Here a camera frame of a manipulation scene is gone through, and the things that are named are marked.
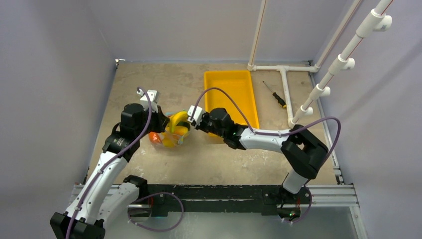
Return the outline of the yellow banana bunch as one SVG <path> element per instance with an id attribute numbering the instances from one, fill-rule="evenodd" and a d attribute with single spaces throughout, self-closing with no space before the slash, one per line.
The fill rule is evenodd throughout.
<path id="1" fill-rule="evenodd" d="M 174 132 L 175 127 L 178 125 L 178 123 L 180 122 L 184 122 L 188 120 L 188 112 L 187 111 L 180 111 L 175 113 L 174 115 L 172 115 L 170 117 L 170 121 L 168 123 L 168 127 L 169 127 L 169 131 L 171 133 Z"/>

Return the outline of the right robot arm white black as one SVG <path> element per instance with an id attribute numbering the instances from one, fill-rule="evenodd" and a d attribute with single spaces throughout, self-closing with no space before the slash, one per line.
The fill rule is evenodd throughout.
<path id="1" fill-rule="evenodd" d="M 316 178 L 329 153 L 327 146 L 302 125 L 291 130 L 258 130 L 235 123 L 224 108 L 208 113 L 195 106 L 188 110 L 188 121 L 197 130 L 221 137 L 232 149 L 283 154 L 292 167 L 279 190 L 280 198 L 287 203 L 294 201 L 301 188 Z"/>

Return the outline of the yellow round fruit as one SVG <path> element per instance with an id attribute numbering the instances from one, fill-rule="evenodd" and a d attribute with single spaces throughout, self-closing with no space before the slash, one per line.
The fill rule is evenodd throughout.
<path id="1" fill-rule="evenodd" d="M 162 144 L 165 147 L 175 147 L 177 145 L 177 142 L 174 142 L 174 140 L 173 139 L 170 139 L 170 138 L 163 138 L 162 139 Z"/>

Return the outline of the yellow plastic tray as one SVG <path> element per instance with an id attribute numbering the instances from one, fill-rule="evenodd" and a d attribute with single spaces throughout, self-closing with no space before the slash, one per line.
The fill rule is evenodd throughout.
<path id="1" fill-rule="evenodd" d="M 260 128 L 251 74 L 248 70 L 206 71 L 204 88 L 211 87 L 224 90 L 242 112 L 240 113 L 233 102 L 218 90 L 205 93 L 204 103 L 207 112 L 215 108 L 225 108 L 235 123 L 246 125 L 244 119 L 248 119 L 253 128 Z"/>

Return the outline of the clear zip top bag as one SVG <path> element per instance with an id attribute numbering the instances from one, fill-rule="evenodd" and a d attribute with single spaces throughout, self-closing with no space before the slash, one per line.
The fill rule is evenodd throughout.
<path id="1" fill-rule="evenodd" d="M 169 122 L 162 133 L 149 133 L 149 141 L 153 146 L 176 147 L 183 144 L 184 139 L 190 134 L 191 124 L 188 121 L 188 112 L 179 111 L 167 113 Z"/>

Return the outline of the orange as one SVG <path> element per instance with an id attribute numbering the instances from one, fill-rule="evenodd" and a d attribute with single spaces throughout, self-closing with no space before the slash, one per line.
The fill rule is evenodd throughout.
<path id="1" fill-rule="evenodd" d="M 151 132 L 148 134 L 149 140 L 152 144 L 154 145 L 162 145 L 162 134 L 161 133 L 156 133 L 156 132 Z"/>

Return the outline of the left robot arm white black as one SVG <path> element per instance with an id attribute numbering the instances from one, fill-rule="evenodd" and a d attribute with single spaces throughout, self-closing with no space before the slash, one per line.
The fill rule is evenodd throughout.
<path id="1" fill-rule="evenodd" d="M 148 199 L 147 180 L 127 176 L 118 191 L 107 194 L 120 172 L 150 132 L 161 133 L 169 122 L 156 103 L 133 103 L 123 108 L 120 122 L 106 138 L 94 171 L 63 213 L 54 213 L 50 226 L 58 239 L 103 239 L 106 226 L 130 203 Z"/>

